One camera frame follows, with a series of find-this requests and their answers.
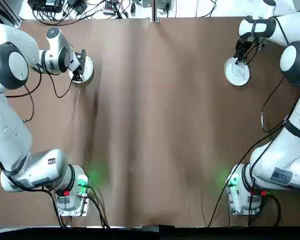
wires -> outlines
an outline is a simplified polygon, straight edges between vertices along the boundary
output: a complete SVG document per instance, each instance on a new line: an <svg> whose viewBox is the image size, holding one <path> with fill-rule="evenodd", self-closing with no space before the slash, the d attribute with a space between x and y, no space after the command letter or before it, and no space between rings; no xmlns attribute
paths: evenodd
<svg viewBox="0 0 300 240"><path fill-rule="evenodd" d="M270 195L268 196L268 198L271 198L271 199L273 199L273 200L275 201L276 208L277 208L277 214L276 214L275 222L274 222L274 224L273 224L272 226L273 226L273 227L278 227L278 226L279 226L279 223L280 223L280 221L281 221L281 213L282 213L282 212L281 212L281 205L280 205L278 199L277 199L274 195L270 194Z"/></svg>
<svg viewBox="0 0 300 240"><path fill-rule="evenodd" d="M97 194L96 194L96 191L95 191L91 186L87 186L87 188L89 188L89 189L91 189L91 190L93 191L93 194L94 194L94 196L95 196L95 199L96 199L97 202L101 205L104 219L108 222L107 215L106 215L105 200L104 200L104 197L102 196L100 190L99 190L98 188L96 188L96 190L97 190L98 193L100 194L100 197L101 197L102 202L101 202L100 199L98 198L98 196L97 196Z"/></svg>
<svg viewBox="0 0 300 240"><path fill-rule="evenodd" d="M210 0L210 2L213 3L213 7L212 7L211 11L210 11L208 14L201 16L200 18L204 18L204 17L206 17L206 16L211 17L213 11L214 11L215 8L217 7L217 0L214 0L214 1L213 1L213 0Z"/></svg>
<svg viewBox="0 0 300 240"><path fill-rule="evenodd" d="M178 8L177 0L175 0L175 16L174 16L175 19L177 18L177 8Z"/></svg>
<svg viewBox="0 0 300 240"><path fill-rule="evenodd" d="M276 125L274 128L270 129L270 130L265 130L265 107L267 105L267 102L269 101L269 99L271 98L271 96L275 93L275 91L278 89L278 87L282 84L282 82L284 81L285 77L283 77L281 79L281 81L278 83L278 85L274 88L274 90L271 92L271 94L268 96L268 98L265 100L263 106L262 106L262 110L261 110L261 128L262 131L264 133L269 133L271 132L273 129L276 129L279 125L281 125L283 123L283 121L279 122L278 125Z"/></svg>
<svg viewBox="0 0 300 240"><path fill-rule="evenodd" d="M279 28L280 28L280 30L281 30L281 32L282 32L282 35L283 35L284 40L285 40L285 42L286 42L286 45L288 46L288 45L289 45L288 38L287 38L287 36L286 36L286 34L285 34L284 29L283 29L282 26L281 26L280 21L278 20L278 18L277 18L276 16L271 16L271 17L269 17L269 19L275 19L275 20L276 20L276 22L278 23Z"/></svg>
<svg viewBox="0 0 300 240"><path fill-rule="evenodd" d="M228 195L226 196L226 205L227 205L227 208L228 208L228 224L229 224L229 228L231 228L231 222L230 222L230 208L229 208L229 199L228 199Z"/></svg>
<svg viewBox="0 0 300 240"><path fill-rule="evenodd" d="M259 47L259 43L256 43L256 44L255 44L252 48L250 48L250 50L246 53L246 55L244 56L244 59L243 59L244 65L248 65L249 63L252 62L252 60L253 60L253 59L255 58L255 56L257 55L258 47ZM248 62L246 62L249 53L251 53L251 51L252 51L253 49L255 49L255 51L254 51L254 54L253 54L252 58L251 58Z"/></svg>
<svg viewBox="0 0 300 240"><path fill-rule="evenodd" d="M242 161L246 158L246 156L248 155L248 153L249 153L256 145L258 145L259 143L261 143L263 140L267 139L267 138L268 138L269 136L271 136L272 134L276 133L279 129L280 129L280 128L275 129L274 131L270 132L269 134L267 134L266 136L264 136L263 138L261 138L260 140L258 140L257 142L255 142L255 143L248 149L248 151L243 155L243 157L241 158L241 160L238 162L237 166L236 166L236 167L234 168L234 170L232 171L230 177L228 178L228 181L225 183L225 185L224 185L224 187L223 187L223 189L222 189L222 191L221 191L221 193L220 193L220 195L219 195L219 198L218 198L218 200L217 200L217 202L216 202L216 205L215 205L215 207L214 207L214 210L213 210L213 213L212 213L210 222L209 222L209 224L208 224L207 227L210 227L210 226L211 226L211 223L212 223L212 221L213 221L213 219L214 219L214 216L215 216L215 214L216 214L216 210L217 210L217 208L218 208L218 205L219 205L220 199L221 199L221 197L222 197L222 194L224 193L224 191L225 191L225 189L226 189L226 187L227 187L227 185L228 185L228 183L229 183L229 181L230 181L232 175L235 173L235 171L237 170L237 168L239 167L239 165L242 163Z"/></svg>
<svg viewBox="0 0 300 240"><path fill-rule="evenodd" d="M50 12L50 16L49 16L45 11L36 11L37 14L35 15L35 10L33 9L32 14L33 14L34 18L43 25L47 25L47 26L67 26L67 25L75 24L76 22L78 22L80 20L84 20L84 19L88 19L89 17L93 17L94 14L101 11L101 10L97 10L96 8L103 2L105 2L105 0L100 0L100 2L97 3L97 4L91 4L91 3L87 3L85 1L86 4L89 4L89 5L94 6L94 7L92 9L88 10L88 11L85 10L81 14L80 18L77 19L77 16L78 16L78 14L77 14L76 17L75 17L76 19L74 21L64 23L64 24L62 24L62 23L63 23L64 20L66 20L66 18L69 17L70 19L73 19L70 16L70 13L73 11L73 9L68 4L67 4L67 7L65 7L66 5L64 5L64 8L62 9L62 18L60 20L56 20L55 16L52 17L52 12ZM44 21L44 17L46 17L48 20L54 21L56 23L46 22L46 21Z"/></svg>
<svg viewBox="0 0 300 240"><path fill-rule="evenodd" d="M34 99L32 98L31 93L30 93L29 89L27 88L27 86L24 85L24 87L25 87L26 91L28 92L28 94L30 96L31 104L32 104L32 115L31 115L31 117L29 119L23 119L24 123L28 123L28 122L30 122L34 118L34 115L35 115L35 103L34 103Z"/></svg>
<svg viewBox="0 0 300 240"><path fill-rule="evenodd" d="M102 227L103 228L106 227L107 229L109 229L110 226L109 226L108 222L106 221L105 217L103 216L98 202L96 202L96 200L94 200L93 197L91 197L91 196L88 196L88 198L93 202L93 204L95 205L95 207L97 208L97 210L99 212Z"/></svg>
<svg viewBox="0 0 300 240"><path fill-rule="evenodd" d="M199 0L196 0L196 8L195 8L195 18L197 17L198 14L198 4L199 4Z"/></svg>
<svg viewBox="0 0 300 240"><path fill-rule="evenodd" d="M69 90L70 90L70 88L71 88L71 85L72 85L72 79L70 80L69 87L68 87L68 89L65 91L65 93L64 93L63 95L59 96L59 95L57 94L55 82L54 82L54 80L53 80L51 74L48 73L48 75L49 75L49 77L50 77L50 79L51 79L51 82L52 82L52 85L53 85L53 90L54 90L55 96L56 96L58 99L63 98L63 97L69 92Z"/></svg>

electronic device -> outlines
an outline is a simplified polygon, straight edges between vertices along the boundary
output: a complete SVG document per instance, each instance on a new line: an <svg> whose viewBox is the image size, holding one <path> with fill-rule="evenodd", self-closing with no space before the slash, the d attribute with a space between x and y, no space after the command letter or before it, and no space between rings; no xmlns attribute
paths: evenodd
<svg viewBox="0 0 300 240"><path fill-rule="evenodd" d="M64 0L28 0L28 4L34 11L61 13Z"/></svg>
<svg viewBox="0 0 300 240"><path fill-rule="evenodd" d="M84 13L88 5L84 0L68 0L68 5L72 8L78 15Z"/></svg>
<svg viewBox="0 0 300 240"><path fill-rule="evenodd" d="M143 8L149 8L152 7L152 1L153 0L135 0L136 3L142 4ZM171 6L172 0L157 0L157 8L166 10L167 4Z"/></svg>

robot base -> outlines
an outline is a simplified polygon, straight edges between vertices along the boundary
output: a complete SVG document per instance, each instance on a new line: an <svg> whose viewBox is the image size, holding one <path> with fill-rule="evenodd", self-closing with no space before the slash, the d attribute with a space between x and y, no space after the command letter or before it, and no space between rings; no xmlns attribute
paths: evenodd
<svg viewBox="0 0 300 240"><path fill-rule="evenodd" d="M92 62L92 59L88 56L85 58L85 66L84 66L84 73L80 74L80 77L82 81L73 81L76 84L83 84L91 80L94 73L94 63ZM73 72L69 70L69 77L72 79L74 76Z"/></svg>
<svg viewBox="0 0 300 240"><path fill-rule="evenodd" d="M79 193L87 193L88 191L85 187L79 186L78 183L82 178L87 179L87 185L90 185L88 177L85 175L84 170L78 165L72 165L75 173L74 184L65 196L59 196L56 193L55 199L57 202L57 209L60 216L72 216L80 217L87 216L89 208L89 198L81 197Z"/></svg>
<svg viewBox="0 0 300 240"><path fill-rule="evenodd" d="M233 175L231 174L225 179L227 182L231 176L231 179L226 187L227 198L229 202L229 211L233 215L249 215L249 205L251 193L246 190L243 184L243 170L244 164L240 164L235 170ZM261 195L253 195L251 202L250 215L255 215L260 211Z"/></svg>

label sticker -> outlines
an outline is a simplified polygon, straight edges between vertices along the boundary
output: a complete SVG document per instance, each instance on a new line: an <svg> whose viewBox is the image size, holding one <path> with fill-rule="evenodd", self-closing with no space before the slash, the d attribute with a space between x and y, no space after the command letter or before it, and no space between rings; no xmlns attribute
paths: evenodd
<svg viewBox="0 0 300 240"><path fill-rule="evenodd" d="M258 203L261 199L261 196L252 196L252 203ZM250 196L248 196L247 202L250 203Z"/></svg>
<svg viewBox="0 0 300 240"><path fill-rule="evenodd" d="M55 164L55 163L56 163L56 159L55 158L48 159L48 165Z"/></svg>
<svg viewBox="0 0 300 240"><path fill-rule="evenodd" d="M69 204L69 203L70 203L69 197L58 198L58 204Z"/></svg>
<svg viewBox="0 0 300 240"><path fill-rule="evenodd" d="M282 170L276 167L272 173L272 176L270 177L270 180L288 185L292 179L292 175L292 171Z"/></svg>

brown table surface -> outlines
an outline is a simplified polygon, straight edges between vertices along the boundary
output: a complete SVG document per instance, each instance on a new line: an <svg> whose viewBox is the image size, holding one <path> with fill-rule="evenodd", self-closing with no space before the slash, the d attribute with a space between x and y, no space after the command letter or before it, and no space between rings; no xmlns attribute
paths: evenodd
<svg viewBox="0 0 300 240"><path fill-rule="evenodd" d="M85 48L92 58L94 79L88 86L73 85L58 99L49 77L42 77L33 94L34 118L27 123L32 152L61 148L69 163L83 166L102 191L112 226L204 226L203 216L209 222L231 168L265 135L260 111L282 77L283 48L269 44L249 65L247 85L227 81L224 64L234 54L240 21L84 20L60 27L77 52ZM37 22L22 25L40 49L49 47L48 29ZM38 78L31 71L30 89ZM61 95L70 78L67 73L53 78ZM286 81L280 86L265 110L269 128L287 115L298 94ZM9 103L21 118L31 115L28 97ZM275 195L281 225L300 225L300 192ZM272 225L276 212L269 200L254 224ZM88 217L72 223L100 225L93 205ZM49 196L8 193L0 185L0 227L57 224ZM247 217L231 216L231 224L246 226ZM228 225L225 195L212 225Z"/></svg>

